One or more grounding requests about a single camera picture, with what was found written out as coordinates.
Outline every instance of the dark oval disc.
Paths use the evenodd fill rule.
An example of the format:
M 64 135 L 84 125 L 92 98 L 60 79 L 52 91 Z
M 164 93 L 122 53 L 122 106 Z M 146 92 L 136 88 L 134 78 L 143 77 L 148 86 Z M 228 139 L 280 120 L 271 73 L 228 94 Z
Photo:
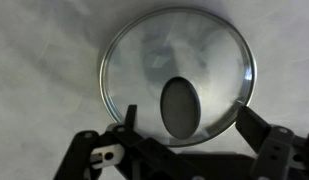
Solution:
M 182 78 L 170 79 L 161 95 L 161 115 L 167 131 L 178 139 L 191 137 L 201 116 L 200 102 L 192 84 Z

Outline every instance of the white backdrop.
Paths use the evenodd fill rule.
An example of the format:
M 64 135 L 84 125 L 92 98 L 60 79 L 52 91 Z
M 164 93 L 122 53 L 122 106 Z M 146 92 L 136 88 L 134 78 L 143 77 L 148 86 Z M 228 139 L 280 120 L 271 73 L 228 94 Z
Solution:
M 52 179 L 75 133 L 112 123 L 98 57 L 130 20 L 169 5 L 199 5 L 232 22 L 254 52 L 251 108 L 309 132 L 309 0 L 0 1 L 0 179 Z M 195 147 L 253 155 L 232 127 Z M 122 179 L 114 168 L 101 179 Z

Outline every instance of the glass surface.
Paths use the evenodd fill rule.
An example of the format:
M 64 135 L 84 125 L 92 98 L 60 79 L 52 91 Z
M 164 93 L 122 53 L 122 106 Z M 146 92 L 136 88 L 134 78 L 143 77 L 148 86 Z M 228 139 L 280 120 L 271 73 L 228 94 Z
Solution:
M 104 58 L 101 86 L 117 122 L 129 104 L 137 104 L 137 131 L 182 146 L 233 123 L 238 105 L 250 98 L 253 70 L 247 45 L 228 23 L 195 9 L 165 9 L 135 21 L 116 38 Z M 187 140 L 173 138 L 161 118 L 162 89 L 176 76 L 191 82 L 201 103 L 200 125 Z

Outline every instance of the metal rim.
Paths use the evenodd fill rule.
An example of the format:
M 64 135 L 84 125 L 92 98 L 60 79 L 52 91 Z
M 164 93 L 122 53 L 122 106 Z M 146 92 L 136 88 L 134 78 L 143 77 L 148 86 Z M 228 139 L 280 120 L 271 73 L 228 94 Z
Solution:
M 253 91 L 254 91 L 254 88 L 255 88 L 255 82 L 256 82 L 256 74 L 257 74 L 256 73 L 256 62 L 255 62 L 254 56 L 252 54 L 252 51 L 250 50 L 250 48 L 248 46 L 248 43 L 246 42 L 244 37 L 241 35 L 241 33 L 231 23 L 229 23 L 228 21 L 206 11 L 205 9 L 197 8 L 197 7 L 183 7 L 183 6 L 161 8 L 161 9 L 152 11 L 150 13 L 145 14 L 144 16 L 141 16 L 141 17 L 135 19 L 134 21 L 127 24 L 114 37 L 114 39 L 110 43 L 110 46 L 107 48 L 105 55 L 103 56 L 103 58 L 101 60 L 100 90 L 101 90 L 101 96 L 102 96 L 103 103 L 104 103 L 107 111 L 109 112 L 111 118 L 117 123 L 123 122 L 124 117 L 120 114 L 120 112 L 114 106 L 114 103 L 112 102 L 112 99 L 110 98 L 109 93 L 106 89 L 106 83 L 107 83 L 106 68 L 108 66 L 109 57 L 111 56 L 111 54 L 112 54 L 113 50 L 115 49 L 117 43 L 133 27 L 135 27 L 136 25 L 138 25 L 142 21 L 151 18 L 152 16 L 156 16 L 156 15 L 168 13 L 168 12 L 175 12 L 175 11 L 195 12 L 195 13 L 204 15 L 208 18 L 212 18 L 215 21 L 218 21 L 221 25 L 224 25 L 225 27 L 227 27 L 227 29 L 229 30 L 229 33 L 231 35 L 235 34 L 235 36 L 238 39 L 236 39 L 235 36 L 233 36 L 233 38 L 237 41 L 240 41 L 240 43 L 241 43 L 240 48 L 241 48 L 241 51 L 244 52 L 246 59 L 247 59 L 247 64 L 248 64 L 248 66 L 244 67 L 244 69 L 248 69 L 248 71 L 250 72 L 250 76 L 251 76 L 250 79 L 249 79 L 250 81 L 249 81 L 248 87 L 247 87 L 248 93 L 244 94 L 244 96 L 246 97 L 244 102 L 242 102 L 240 99 L 238 99 L 232 105 L 232 108 L 227 113 L 225 113 L 222 118 L 220 118 L 213 125 L 205 128 L 205 135 L 203 135 L 203 137 L 194 136 L 194 137 L 191 137 L 191 138 L 186 139 L 186 140 L 169 138 L 168 139 L 169 144 L 162 142 L 163 144 L 165 144 L 166 146 L 169 146 L 169 147 L 185 147 L 185 146 L 192 146 L 192 145 L 200 144 L 202 142 L 210 140 L 210 139 L 224 133 L 228 128 L 230 128 L 235 123 L 236 113 L 237 113 L 238 107 L 239 106 L 248 106 L 249 103 L 250 103 L 251 97 L 253 95 Z

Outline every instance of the circular lens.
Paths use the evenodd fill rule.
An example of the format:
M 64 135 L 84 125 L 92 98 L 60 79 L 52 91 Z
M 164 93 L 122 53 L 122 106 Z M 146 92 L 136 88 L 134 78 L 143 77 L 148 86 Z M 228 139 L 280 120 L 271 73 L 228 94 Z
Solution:
M 239 32 L 202 10 L 165 8 L 132 22 L 114 39 L 100 73 L 104 103 L 116 122 L 137 104 L 136 131 L 169 146 L 211 139 L 235 121 L 253 90 L 252 54 Z M 200 101 L 201 119 L 186 139 L 165 128 L 160 98 L 174 77 L 187 79 Z

